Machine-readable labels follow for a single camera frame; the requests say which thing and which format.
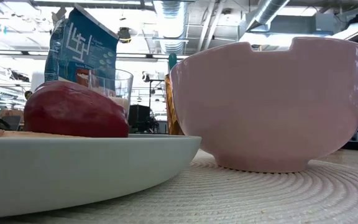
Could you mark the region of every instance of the white plate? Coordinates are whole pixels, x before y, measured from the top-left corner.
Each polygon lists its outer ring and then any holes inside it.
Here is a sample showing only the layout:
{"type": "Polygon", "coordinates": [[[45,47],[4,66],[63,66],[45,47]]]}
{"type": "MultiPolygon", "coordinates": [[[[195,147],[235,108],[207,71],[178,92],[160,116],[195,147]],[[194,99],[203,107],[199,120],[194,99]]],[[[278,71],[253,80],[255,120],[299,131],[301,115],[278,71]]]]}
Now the white plate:
{"type": "Polygon", "coordinates": [[[0,138],[0,217],[120,197],[184,169],[200,137],[0,138]]]}

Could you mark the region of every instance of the pink bowl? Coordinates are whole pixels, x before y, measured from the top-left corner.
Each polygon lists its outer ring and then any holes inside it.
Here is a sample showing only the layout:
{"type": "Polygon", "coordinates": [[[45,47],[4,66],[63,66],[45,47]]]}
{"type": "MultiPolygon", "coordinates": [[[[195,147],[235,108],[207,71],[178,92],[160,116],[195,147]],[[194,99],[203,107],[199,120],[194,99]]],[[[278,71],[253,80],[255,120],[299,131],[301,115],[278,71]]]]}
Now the pink bowl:
{"type": "Polygon", "coordinates": [[[186,135],[223,167],[296,172],[358,128],[358,44],[300,37],[289,50],[239,42],[194,54],[171,71],[186,135]]]}

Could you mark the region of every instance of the woven placemat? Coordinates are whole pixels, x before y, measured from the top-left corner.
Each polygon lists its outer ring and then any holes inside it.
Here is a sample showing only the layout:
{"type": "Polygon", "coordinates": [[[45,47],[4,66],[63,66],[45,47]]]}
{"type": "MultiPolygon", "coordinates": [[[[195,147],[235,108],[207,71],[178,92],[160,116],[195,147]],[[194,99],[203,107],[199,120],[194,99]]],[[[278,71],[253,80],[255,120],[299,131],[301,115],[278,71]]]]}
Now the woven placemat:
{"type": "Polygon", "coordinates": [[[358,170],[312,161],[292,174],[242,172],[200,151],[151,189],[0,223],[358,223],[358,170]]]}

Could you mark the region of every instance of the apple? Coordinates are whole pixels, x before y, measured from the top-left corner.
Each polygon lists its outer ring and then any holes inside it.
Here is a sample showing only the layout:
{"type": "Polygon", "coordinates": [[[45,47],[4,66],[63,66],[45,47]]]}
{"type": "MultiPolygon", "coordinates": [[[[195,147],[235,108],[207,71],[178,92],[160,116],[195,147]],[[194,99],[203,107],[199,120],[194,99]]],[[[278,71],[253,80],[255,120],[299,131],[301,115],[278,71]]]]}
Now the apple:
{"type": "Polygon", "coordinates": [[[72,82],[41,84],[24,108],[24,130],[91,138],[126,138],[126,110],[113,100],[72,82]]]}

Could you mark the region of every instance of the drinking glass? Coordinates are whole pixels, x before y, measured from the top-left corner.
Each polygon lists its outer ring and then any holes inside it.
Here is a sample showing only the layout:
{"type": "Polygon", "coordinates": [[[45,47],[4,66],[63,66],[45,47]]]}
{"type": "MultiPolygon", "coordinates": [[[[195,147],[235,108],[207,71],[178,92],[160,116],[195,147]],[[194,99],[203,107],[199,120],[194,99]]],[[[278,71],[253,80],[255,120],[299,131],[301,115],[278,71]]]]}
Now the drinking glass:
{"type": "Polygon", "coordinates": [[[96,68],[89,71],[89,88],[121,105],[129,115],[134,76],[116,68],[96,68]]]}

